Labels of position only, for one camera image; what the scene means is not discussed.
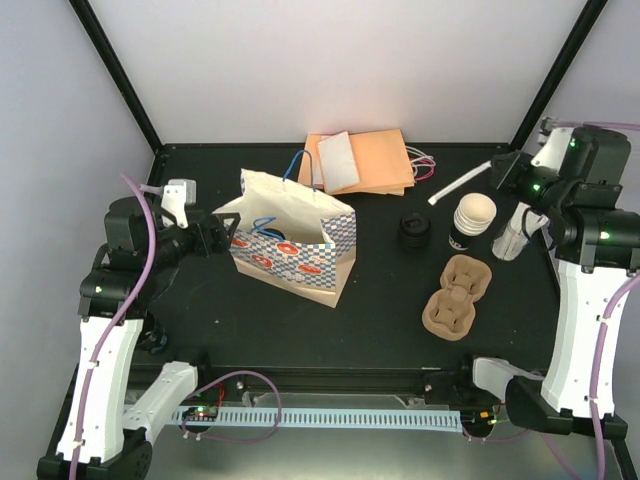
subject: paper bag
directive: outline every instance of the paper bag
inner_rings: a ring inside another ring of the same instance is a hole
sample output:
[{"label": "paper bag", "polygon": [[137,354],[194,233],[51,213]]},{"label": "paper bag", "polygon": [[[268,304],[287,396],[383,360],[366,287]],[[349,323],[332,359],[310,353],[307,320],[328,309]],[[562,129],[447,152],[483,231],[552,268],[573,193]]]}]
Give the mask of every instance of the paper bag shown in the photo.
[{"label": "paper bag", "polygon": [[[356,214],[339,200],[291,180],[242,170],[242,196],[214,213],[238,212],[230,252],[240,273],[335,307],[356,259]],[[254,230],[269,228],[285,240]]]}]

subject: paper cup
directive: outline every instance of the paper cup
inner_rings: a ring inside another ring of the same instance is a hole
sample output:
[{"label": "paper cup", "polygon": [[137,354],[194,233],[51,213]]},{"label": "paper cup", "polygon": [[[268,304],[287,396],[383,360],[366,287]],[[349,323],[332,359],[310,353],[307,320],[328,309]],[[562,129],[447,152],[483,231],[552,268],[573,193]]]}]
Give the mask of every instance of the paper cup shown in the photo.
[{"label": "paper cup", "polygon": [[486,195],[470,193],[462,197],[453,214],[449,245],[456,250],[469,248],[473,239],[489,228],[497,212],[496,204]]}]

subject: black tabletop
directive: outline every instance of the black tabletop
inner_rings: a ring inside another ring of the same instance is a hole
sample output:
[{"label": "black tabletop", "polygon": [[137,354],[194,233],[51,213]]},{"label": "black tabletop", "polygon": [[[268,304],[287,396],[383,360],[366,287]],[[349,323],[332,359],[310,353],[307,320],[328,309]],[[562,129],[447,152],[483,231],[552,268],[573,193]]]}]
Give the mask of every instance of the black tabletop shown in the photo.
[{"label": "black tabletop", "polygon": [[[171,288],[152,305],[174,347],[206,347],[214,365],[310,368],[454,368],[464,354],[499,356],[525,369],[551,360],[559,300],[547,252],[538,239],[512,262],[497,260],[491,240],[516,203],[474,179],[438,202],[428,197],[470,168],[499,153],[496,146],[423,146],[437,161],[435,175],[404,197],[352,194],[339,199],[357,214],[357,261],[337,308],[332,309],[239,274],[232,258],[185,259]],[[176,146],[162,170],[197,181],[198,205],[213,210],[240,196],[240,168],[281,175],[296,145]],[[421,313],[438,290],[456,252],[448,230],[461,196],[491,196],[498,217],[467,251],[486,262],[493,279],[476,303],[471,331],[449,342],[429,333]],[[402,215],[419,212],[432,222],[423,250],[407,252],[397,240]]]}]

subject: white backdrop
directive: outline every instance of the white backdrop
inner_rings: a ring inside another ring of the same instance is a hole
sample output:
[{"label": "white backdrop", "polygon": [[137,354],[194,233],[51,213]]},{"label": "white backdrop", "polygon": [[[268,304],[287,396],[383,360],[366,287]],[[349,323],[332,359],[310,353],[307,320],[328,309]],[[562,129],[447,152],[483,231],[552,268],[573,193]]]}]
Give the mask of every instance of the white backdrop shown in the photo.
[{"label": "white backdrop", "polygon": [[163,142],[508,142],[584,0],[93,0]]}]

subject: white straw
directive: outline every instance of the white straw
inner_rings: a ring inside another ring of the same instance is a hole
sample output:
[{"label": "white straw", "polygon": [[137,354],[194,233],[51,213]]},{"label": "white straw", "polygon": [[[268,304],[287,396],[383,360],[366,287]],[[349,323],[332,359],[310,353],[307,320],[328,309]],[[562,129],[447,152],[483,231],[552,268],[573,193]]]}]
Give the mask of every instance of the white straw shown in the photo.
[{"label": "white straw", "polygon": [[489,168],[491,168],[491,160],[489,160],[488,162],[483,163],[482,165],[480,165],[479,167],[476,167],[472,170],[469,170],[467,173],[465,173],[464,175],[462,175],[460,178],[458,178],[456,181],[451,182],[449,185],[447,185],[446,187],[444,187],[442,190],[440,190],[438,193],[436,193],[435,195],[433,195],[430,199],[429,199],[429,203],[431,205],[435,205],[436,202],[438,200],[440,200],[442,197],[444,197],[445,195],[450,194],[451,192],[453,192],[456,188],[458,188],[461,185],[464,185],[465,183],[467,183],[469,180],[471,180],[473,177],[477,177],[478,175],[480,175],[482,172],[484,172],[485,170],[488,170]]}]

